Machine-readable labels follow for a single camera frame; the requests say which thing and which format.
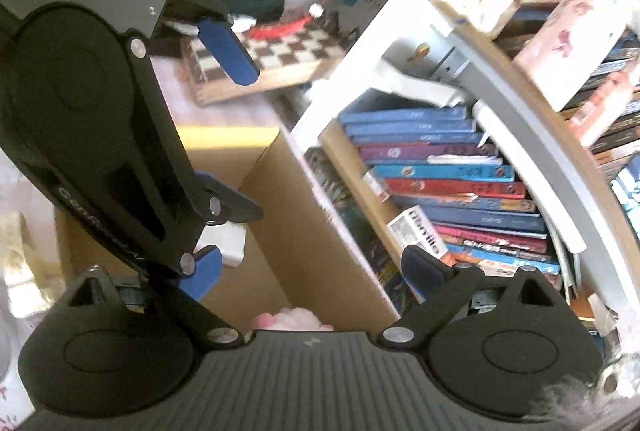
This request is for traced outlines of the white desk lamp bar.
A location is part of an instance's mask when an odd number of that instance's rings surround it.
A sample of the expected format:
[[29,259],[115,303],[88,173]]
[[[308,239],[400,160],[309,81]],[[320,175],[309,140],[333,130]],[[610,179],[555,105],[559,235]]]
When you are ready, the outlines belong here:
[[502,120],[482,100],[472,107],[474,119],[480,128],[492,139],[500,152],[506,156],[515,172],[527,186],[533,196],[538,210],[549,220],[564,241],[567,249],[573,253],[587,250],[587,244],[577,229],[572,217],[561,203],[561,199],[549,181],[527,154],[523,145],[506,128]]

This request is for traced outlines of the yellow cardboard box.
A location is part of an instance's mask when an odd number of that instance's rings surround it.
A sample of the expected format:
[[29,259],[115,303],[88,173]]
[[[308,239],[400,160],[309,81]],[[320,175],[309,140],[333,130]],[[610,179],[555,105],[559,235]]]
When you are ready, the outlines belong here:
[[302,307],[336,330],[379,333],[397,310],[372,266],[276,127],[199,127],[178,133],[195,170],[262,206],[242,263],[225,267],[203,307],[248,333],[254,318]]

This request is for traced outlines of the row of books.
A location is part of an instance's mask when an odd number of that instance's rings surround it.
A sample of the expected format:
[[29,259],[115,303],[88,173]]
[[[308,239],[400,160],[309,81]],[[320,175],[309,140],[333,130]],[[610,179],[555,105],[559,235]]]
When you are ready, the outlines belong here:
[[465,106],[387,106],[337,117],[367,177],[401,209],[419,208],[447,249],[487,273],[562,267],[548,225],[514,167]]

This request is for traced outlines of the red tassel ornament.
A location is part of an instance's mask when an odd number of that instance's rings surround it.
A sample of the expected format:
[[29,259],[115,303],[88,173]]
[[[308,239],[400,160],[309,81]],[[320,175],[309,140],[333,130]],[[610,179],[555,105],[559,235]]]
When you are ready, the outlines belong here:
[[253,40],[269,40],[294,35],[310,22],[322,17],[323,13],[324,7],[320,3],[313,3],[306,13],[296,20],[270,25],[256,25],[250,28],[244,36]]

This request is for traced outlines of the white foam block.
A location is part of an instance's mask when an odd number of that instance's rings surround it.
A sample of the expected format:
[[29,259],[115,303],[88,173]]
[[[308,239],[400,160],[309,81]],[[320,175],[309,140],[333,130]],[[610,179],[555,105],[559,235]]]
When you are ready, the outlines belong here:
[[224,266],[238,267],[245,257],[246,225],[227,222],[224,225],[207,225],[194,250],[216,246]]

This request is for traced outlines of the pink plush toy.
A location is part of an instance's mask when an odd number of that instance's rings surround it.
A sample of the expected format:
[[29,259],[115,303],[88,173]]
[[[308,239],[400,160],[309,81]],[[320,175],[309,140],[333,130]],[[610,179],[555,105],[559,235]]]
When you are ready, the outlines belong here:
[[282,309],[276,314],[262,313],[254,318],[253,330],[273,331],[332,331],[333,326],[323,324],[309,310],[302,307]]

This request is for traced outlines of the wooden chess board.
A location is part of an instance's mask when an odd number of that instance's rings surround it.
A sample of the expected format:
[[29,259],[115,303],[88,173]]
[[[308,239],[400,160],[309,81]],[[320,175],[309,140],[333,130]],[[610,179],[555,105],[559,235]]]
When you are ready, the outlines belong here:
[[316,21],[282,38],[253,40],[244,34],[239,40],[260,70],[250,86],[235,84],[198,38],[181,39],[182,74],[196,104],[208,106],[326,78],[345,56],[338,40]]

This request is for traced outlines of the white and orange box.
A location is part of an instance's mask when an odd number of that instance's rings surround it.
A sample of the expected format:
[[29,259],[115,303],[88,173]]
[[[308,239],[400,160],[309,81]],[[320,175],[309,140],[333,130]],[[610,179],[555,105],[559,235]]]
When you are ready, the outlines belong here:
[[420,206],[401,211],[397,217],[387,223],[387,229],[397,243],[399,255],[402,255],[407,247],[416,246],[442,263],[449,266],[456,264],[446,243]]

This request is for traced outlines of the pink checkered table mat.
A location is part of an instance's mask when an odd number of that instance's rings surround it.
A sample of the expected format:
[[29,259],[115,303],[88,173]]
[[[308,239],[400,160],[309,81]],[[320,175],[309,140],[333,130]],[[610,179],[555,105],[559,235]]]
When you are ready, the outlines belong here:
[[[193,158],[194,167],[206,170],[232,188],[239,188],[280,130],[280,119],[262,93],[201,107],[190,91],[183,62],[153,58],[152,64],[172,119],[184,127],[205,127],[212,152]],[[68,221],[35,186],[28,183],[6,156],[1,157],[1,215],[23,218],[25,241],[35,251],[47,277],[103,263],[115,273],[126,269],[91,240],[74,221]]]

